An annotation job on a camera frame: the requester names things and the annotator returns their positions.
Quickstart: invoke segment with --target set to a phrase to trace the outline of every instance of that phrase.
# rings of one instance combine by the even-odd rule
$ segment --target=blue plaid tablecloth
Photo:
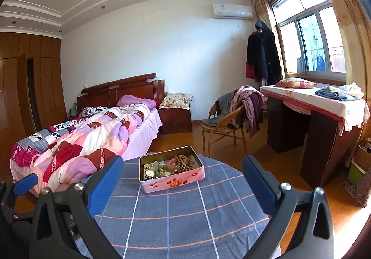
[[[106,208],[95,220],[126,259],[241,259],[269,220],[240,171],[198,156],[205,179],[144,193],[138,181],[139,159],[124,171]],[[91,258],[80,238],[80,252]],[[280,256],[278,249],[275,257]]]

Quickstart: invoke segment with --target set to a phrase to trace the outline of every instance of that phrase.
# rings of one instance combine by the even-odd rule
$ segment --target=pink tin box
[[[175,155],[185,155],[193,162],[193,169],[159,179],[145,180],[143,166],[155,161],[161,162],[172,159]],[[165,152],[144,155],[139,159],[139,181],[145,193],[174,188],[193,183],[205,178],[205,169],[191,146],[185,146]]]

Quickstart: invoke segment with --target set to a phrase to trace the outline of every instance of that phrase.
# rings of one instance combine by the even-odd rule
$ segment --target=metal bolt
[[[40,191],[41,194],[48,194],[49,193],[49,188],[42,188]]]
[[[325,191],[321,187],[317,187],[316,188],[316,193],[318,193],[320,195],[323,195],[325,193]]]
[[[82,189],[84,189],[85,185],[83,183],[77,183],[75,184],[75,190],[76,191],[81,191]]]
[[[281,184],[281,188],[282,190],[289,191],[291,190],[291,185],[289,183],[284,182]]]

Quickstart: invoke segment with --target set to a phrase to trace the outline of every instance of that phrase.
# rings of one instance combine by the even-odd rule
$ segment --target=wardrobe
[[[16,141],[67,120],[60,53],[60,39],[0,32],[0,180]]]

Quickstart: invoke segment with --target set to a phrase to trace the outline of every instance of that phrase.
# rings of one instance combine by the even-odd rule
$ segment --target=wooden nightstand
[[[163,123],[160,128],[162,134],[191,133],[191,110],[183,108],[162,108],[158,110]]]

